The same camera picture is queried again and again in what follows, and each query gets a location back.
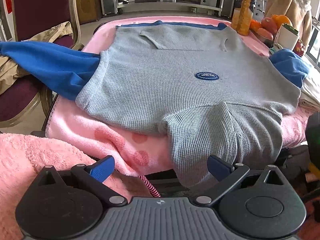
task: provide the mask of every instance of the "blue oval patch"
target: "blue oval patch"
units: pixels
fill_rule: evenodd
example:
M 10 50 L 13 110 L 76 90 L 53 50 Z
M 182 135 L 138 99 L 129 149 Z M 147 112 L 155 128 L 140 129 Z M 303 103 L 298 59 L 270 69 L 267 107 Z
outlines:
M 212 72 L 199 72 L 196 74 L 196 78 L 203 80 L 217 80 L 219 79 L 219 76 Z

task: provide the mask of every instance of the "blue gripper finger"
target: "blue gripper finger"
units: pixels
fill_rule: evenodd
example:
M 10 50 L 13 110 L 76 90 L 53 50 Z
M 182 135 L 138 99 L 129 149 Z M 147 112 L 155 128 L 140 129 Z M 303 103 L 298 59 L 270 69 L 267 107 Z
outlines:
M 215 155 L 210 155 L 207 160 L 208 171 L 217 181 L 222 181 L 228 177 L 235 168 Z
M 108 155 L 96 163 L 86 167 L 91 177 L 99 182 L 104 182 L 115 170 L 115 159 Z

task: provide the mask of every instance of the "floor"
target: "floor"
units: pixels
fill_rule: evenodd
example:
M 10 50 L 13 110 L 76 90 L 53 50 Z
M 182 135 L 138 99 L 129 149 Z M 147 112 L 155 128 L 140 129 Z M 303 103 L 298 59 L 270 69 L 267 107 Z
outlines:
M 145 16 L 193 16 L 193 17 L 212 17 L 205 14 L 194 14 L 190 12 L 179 12 L 179 11 L 143 11 L 143 12 L 127 12 L 122 15 L 117 15 L 113 17 L 102 18 L 98 22 L 92 22 L 83 24 L 80 26 L 81 30 L 81 43 L 86 45 L 91 39 L 93 31 L 101 24 L 105 22 L 111 22 L 114 20 L 120 20 L 125 18 L 136 18 Z M 32 131 L 40 131 L 44 123 L 45 115 L 42 111 L 41 104 L 39 104 L 36 109 L 26 117 L 26 119 L 8 128 L 0 128 L 1 132 L 5 133 L 20 133 L 20 134 L 30 134 Z

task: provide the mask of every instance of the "beige coat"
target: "beige coat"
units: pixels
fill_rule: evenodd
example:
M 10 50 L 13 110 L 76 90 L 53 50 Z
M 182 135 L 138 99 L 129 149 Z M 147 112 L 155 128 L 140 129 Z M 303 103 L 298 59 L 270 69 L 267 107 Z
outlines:
M 286 15 L 294 28 L 300 31 L 300 38 L 307 48 L 311 39 L 312 17 L 310 0 L 267 0 L 265 17 Z
M 64 22 L 33 36 L 28 41 L 54 42 L 57 38 L 72 33 L 70 22 Z M 0 95 L 11 87 L 17 78 L 26 75 L 29 75 L 29 73 L 18 66 L 11 58 L 0 55 Z

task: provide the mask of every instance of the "plastic bottle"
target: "plastic bottle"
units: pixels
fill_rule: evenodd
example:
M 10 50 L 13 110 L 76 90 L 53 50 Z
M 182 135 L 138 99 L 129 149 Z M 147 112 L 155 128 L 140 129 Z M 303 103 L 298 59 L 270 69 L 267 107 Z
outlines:
M 231 27 L 243 36 L 249 35 L 250 22 L 257 0 L 235 0 Z

